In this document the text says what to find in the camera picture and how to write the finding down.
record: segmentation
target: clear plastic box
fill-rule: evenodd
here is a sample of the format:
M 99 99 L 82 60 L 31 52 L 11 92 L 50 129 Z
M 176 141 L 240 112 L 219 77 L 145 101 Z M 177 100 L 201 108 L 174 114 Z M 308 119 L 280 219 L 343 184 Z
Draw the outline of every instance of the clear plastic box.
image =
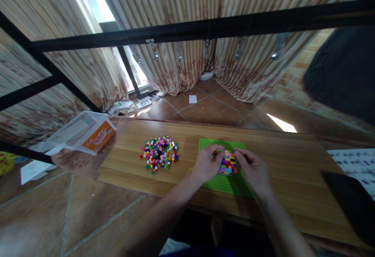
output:
M 116 127 L 107 114 L 83 111 L 46 142 L 69 150 L 96 155 L 115 131 Z

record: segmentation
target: pile of colorful cubes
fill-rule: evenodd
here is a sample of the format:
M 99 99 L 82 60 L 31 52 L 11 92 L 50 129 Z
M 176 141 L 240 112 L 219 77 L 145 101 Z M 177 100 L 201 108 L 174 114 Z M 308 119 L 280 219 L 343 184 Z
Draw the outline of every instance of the pile of colorful cubes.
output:
M 171 162 L 179 159 L 177 143 L 169 136 L 146 141 L 142 151 L 144 154 L 139 157 L 147 159 L 146 168 L 152 168 L 151 174 L 160 168 L 170 169 Z

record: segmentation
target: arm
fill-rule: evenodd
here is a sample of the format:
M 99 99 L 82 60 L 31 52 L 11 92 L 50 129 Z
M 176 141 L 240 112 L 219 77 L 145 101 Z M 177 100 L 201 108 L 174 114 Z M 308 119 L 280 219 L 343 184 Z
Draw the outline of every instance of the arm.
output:
M 268 163 L 248 150 L 236 149 L 243 175 L 257 197 L 275 252 L 279 256 L 315 256 L 276 198 L 271 187 Z
M 196 159 L 191 174 L 160 201 L 148 209 L 117 243 L 114 256 L 157 256 L 183 214 L 189 200 L 199 188 L 215 177 L 223 155 L 212 159 L 220 145 L 204 148 Z

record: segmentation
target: tiled floor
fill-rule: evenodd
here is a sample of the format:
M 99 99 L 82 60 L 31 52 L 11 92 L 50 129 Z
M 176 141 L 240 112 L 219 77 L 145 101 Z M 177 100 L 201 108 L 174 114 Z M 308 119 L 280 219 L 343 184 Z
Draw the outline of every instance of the tiled floor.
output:
M 198 102 L 189 104 L 189 95 Z M 128 117 L 282 129 L 374 143 L 375 137 L 270 98 L 255 105 L 233 99 L 213 80 L 166 96 Z M 156 198 L 73 176 L 59 169 L 20 186 L 19 167 L 0 179 L 0 256 L 103 256 Z

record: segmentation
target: orange label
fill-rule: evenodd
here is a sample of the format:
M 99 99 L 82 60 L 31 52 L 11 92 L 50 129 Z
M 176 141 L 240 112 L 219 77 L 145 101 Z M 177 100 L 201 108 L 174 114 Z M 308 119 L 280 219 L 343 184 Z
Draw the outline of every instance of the orange label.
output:
M 82 144 L 83 147 L 98 152 L 112 136 L 114 130 L 107 122 L 104 123 Z

